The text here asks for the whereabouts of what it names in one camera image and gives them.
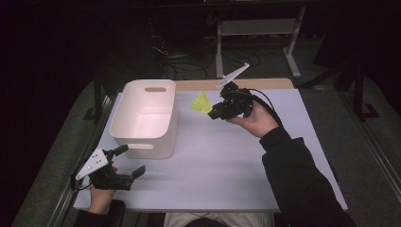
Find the person's arm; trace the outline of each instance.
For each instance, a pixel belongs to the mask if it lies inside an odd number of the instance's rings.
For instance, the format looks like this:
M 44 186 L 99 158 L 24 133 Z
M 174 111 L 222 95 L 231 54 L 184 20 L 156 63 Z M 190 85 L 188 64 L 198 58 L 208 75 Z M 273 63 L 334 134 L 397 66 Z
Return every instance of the person's arm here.
M 108 213 L 114 193 L 114 190 L 100 190 L 91 185 L 91 205 L 88 211 L 78 211 L 74 227 L 108 226 L 110 220 Z
M 292 227 L 355 226 L 337 202 L 330 182 L 315 167 L 302 138 L 291 139 L 257 102 L 248 118 L 227 121 L 261 138 L 266 151 L 262 160 L 271 189 Z

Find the black device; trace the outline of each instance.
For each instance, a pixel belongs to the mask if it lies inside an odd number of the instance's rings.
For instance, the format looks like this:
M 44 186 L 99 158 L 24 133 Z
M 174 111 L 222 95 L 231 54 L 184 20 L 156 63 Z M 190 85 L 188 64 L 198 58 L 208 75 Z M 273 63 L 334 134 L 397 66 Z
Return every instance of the black device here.
M 253 95 L 251 91 L 256 91 L 262 94 L 270 103 L 270 106 L 263 101 L 259 96 Z M 256 89 L 239 88 L 238 85 L 230 81 L 224 85 L 220 92 L 223 101 L 213 106 L 208 115 L 213 119 L 221 118 L 222 120 L 230 119 L 234 116 L 243 114 L 243 117 L 248 117 L 253 111 L 253 101 L 260 103 L 271 114 L 279 126 L 283 126 L 280 117 L 274 110 L 269 98 Z
M 82 162 L 79 163 L 79 165 L 76 167 L 76 170 L 74 173 L 71 175 L 71 188 L 73 190 L 82 190 L 84 188 L 78 188 L 76 187 L 76 181 L 77 179 L 82 179 L 85 177 L 85 173 L 83 175 L 77 175 L 78 168 L 82 166 L 83 163 L 85 163 L 86 168 L 90 169 L 92 167 L 96 166 L 102 166 L 101 168 L 89 173 L 89 178 L 91 180 L 91 184 L 94 185 L 96 189 L 111 189 L 111 190 L 131 190 L 131 185 L 135 179 L 138 177 L 142 176 L 146 168 L 145 166 L 141 166 L 134 170 L 131 175 L 121 175 L 115 173 L 112 167 L 112 159 L 114 156 L 118 156 L 125 151 L 128 150 L 127 145 L 120 146 L 116 149 L 111 149 L 111 150 L 102 150 L 102 153 L 93 153 L 91 156 L 88 156 L 85 158 Z

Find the black sleeve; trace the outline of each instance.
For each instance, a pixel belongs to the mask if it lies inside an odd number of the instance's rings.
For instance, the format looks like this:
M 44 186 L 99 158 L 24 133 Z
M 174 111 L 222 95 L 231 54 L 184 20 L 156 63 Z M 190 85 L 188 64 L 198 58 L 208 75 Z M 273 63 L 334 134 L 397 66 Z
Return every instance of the black sleeve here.
M 109 224 L 109 219 L 108 215 L 97 215 L 79 210 L 74 227 L 106 227 Z
M 276 128 L 260 139 L 274 197 L 291 227 L 356 226 L 337 202 L 333 188 L 315 167 L 304 139 Z

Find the white table surface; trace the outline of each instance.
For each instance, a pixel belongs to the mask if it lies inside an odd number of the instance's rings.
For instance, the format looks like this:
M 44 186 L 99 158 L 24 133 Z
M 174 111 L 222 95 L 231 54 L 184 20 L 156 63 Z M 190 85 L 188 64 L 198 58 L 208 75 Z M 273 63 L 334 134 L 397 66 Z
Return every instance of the white table surface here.
M 262 91 L 270 98 L 290 136 L 304 137 L 317 168 L 332 184 L 342 208 L 347 209 L 299 91 Z M 117 191 L 114 198 L 124 201 L 129 209 L 145 212 L 278 212 L 262 164 L 265 151 L 258 138 L 237 125 L 212 120 L 205 113 L 189 109 L 198 93 L 176 94 L 180 116 L 175 150 L 170 158 L 129 159 L 125 154 L 113 158 L 119 174 L 131 174 L 142 165 L 147 168 L 146 173 L 133 182 L 131 191 Z M 213 104 L 222 101 L 219 91 L 205 93 Z M 116 106 L 99 148 L 118 147 L 109 134 Z M 89 204 L 89 189 L 80 191 L 74 207 L 86 209 Z

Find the person's hand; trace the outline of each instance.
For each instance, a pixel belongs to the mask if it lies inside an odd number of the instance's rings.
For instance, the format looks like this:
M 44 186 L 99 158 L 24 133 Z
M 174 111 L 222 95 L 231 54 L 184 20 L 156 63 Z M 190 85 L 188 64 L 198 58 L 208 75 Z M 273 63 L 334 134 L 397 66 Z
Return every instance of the person's hand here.
M 253 111 L 249 117 L 233 117 L 227 122 L 236 124 L 256 137 L 263 137 L 269 131 L 278 127 L 277 122 L 270 113 L 258 102 L 253 101 Z
M 101 190 L 91 185 L 91 206 L 88 212 L 98 215 L 107 215 L 114 193 L 115 190 Z

